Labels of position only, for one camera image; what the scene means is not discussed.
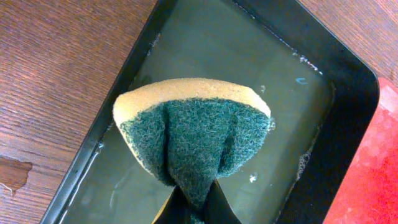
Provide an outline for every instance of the table surface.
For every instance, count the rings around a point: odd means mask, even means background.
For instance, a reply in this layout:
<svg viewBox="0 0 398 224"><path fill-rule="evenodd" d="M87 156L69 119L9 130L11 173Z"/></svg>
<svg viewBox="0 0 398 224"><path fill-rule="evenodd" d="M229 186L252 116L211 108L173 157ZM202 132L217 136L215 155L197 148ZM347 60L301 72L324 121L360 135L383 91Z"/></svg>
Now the table surface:
<svg viewBox="0 0 398 224"><path fill-rule="evenodd" d="M398 0L302 3L398 85ZM14 195L0 185L0 223L40 221L154 4L1 3L0 156L32 170Z"/></svg>

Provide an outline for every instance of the red object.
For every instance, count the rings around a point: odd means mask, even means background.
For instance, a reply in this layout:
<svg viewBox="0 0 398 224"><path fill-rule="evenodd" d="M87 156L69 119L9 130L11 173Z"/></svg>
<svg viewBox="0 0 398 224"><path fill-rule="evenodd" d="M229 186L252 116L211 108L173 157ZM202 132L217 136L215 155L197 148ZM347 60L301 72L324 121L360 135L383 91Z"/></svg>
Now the red object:
<svg viewBox="0 0 398 224"><path fill-rule="evenodd" d="M376 112L324 224L398 223L398 88L379 83Z"/></svg>

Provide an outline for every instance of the sponge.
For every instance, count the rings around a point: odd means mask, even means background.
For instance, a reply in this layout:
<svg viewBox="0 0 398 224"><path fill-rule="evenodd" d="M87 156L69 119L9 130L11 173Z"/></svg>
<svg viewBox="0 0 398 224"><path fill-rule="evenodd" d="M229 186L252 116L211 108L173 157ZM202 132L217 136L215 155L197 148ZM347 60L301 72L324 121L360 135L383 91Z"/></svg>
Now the sponge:
<svg viewBox="0 0 398 224"><path fill-rule="evenodd" d="M120 95L114 120L140 165L178 185L200 210L211 183L236 172L261 148L271 111L252 89L184 78Z"/></svg>

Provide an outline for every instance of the water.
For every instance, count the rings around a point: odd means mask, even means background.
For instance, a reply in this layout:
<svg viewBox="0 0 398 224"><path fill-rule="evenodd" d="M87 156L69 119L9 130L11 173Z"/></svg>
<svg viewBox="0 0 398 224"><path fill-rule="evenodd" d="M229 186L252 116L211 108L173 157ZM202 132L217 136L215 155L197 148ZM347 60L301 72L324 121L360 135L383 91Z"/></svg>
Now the water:
<svg viewBox="0 0 398 224"><path fill-rule="evenodd" d="M238 173L220 180L243 223L272 223L309 159L331 106L322 72L230 1L177 3L131 88L203 77L251 87L275 130ZM172 189L137 163L111 125L63 223L151 223Z"/></svg>

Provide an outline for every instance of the black plastic tray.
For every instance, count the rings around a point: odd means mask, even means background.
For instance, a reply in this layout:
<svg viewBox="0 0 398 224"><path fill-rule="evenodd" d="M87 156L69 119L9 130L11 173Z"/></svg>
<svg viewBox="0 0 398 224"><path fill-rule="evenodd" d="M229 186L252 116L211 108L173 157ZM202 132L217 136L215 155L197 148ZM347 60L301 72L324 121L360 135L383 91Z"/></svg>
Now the black plastic tray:
<svg viewBox="0 0 398 224"><path fill-rule="evenodd" d="M109 91L41 223L57 223L108 125L176 0L158 1ZM336 88L334 103L277 223L321 223L379 99L372 71L295 0L236 0L256 20L317 65Z"/></svg>

